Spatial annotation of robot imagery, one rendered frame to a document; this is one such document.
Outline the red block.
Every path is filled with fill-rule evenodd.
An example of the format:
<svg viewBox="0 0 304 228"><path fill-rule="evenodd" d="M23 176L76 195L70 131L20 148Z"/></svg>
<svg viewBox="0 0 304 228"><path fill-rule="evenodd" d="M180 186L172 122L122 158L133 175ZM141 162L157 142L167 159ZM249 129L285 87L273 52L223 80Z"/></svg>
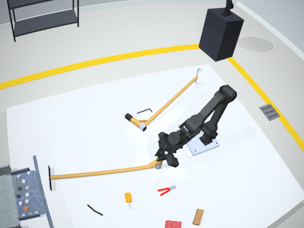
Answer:
<svg viewBox="0 0 304 228"><path fill-rule="evenodd" d="M181 228L181 221L166 220L165 228Z"/></svg>

